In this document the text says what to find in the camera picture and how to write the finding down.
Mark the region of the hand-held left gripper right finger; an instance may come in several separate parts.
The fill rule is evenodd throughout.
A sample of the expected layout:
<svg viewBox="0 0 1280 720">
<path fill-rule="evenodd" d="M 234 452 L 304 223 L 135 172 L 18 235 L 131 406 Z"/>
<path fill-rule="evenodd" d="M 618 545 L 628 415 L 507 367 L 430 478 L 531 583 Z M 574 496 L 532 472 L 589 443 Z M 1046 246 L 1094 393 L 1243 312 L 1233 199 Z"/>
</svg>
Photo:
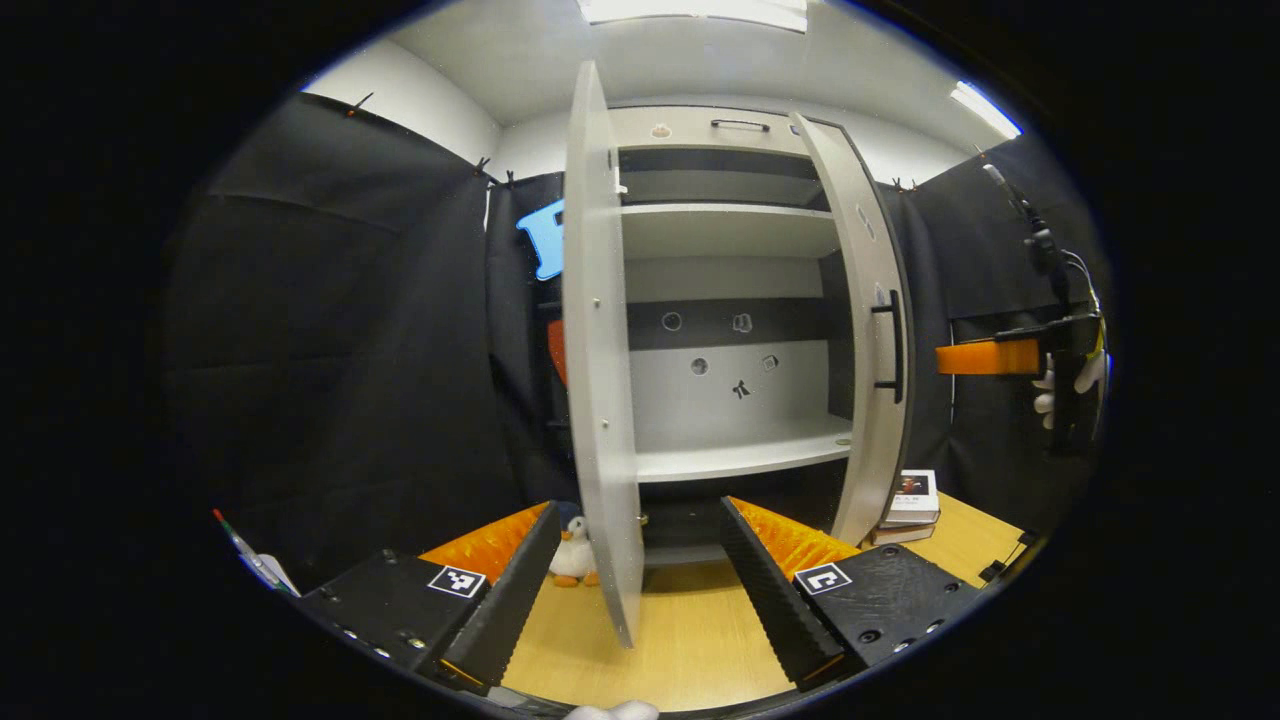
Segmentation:
<svg viewBox="0 0 1280 720">
<path fill-rule="evenodd" d="M 963 618 L 980 592 L 901 544 L 856 550 L 735 497 L 719 542 L 787 679 L 799 691 L 852 676 Z"/>
</svg>

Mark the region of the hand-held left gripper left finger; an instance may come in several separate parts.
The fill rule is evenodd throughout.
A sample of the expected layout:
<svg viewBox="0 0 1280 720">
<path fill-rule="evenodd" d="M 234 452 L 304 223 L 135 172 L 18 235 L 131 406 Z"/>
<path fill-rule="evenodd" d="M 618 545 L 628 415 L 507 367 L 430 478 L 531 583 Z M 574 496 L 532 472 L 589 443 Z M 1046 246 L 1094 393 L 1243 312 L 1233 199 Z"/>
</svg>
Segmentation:
<svg viewBox="0 0 1280 720">
<path fill-rule="evenodd" d="M 559 543 L 559 509 L 539 503 L 425 553 L 381 550 L 300 609 L 380 664 L 485 694 L 503 682 Z"/>
</svg>

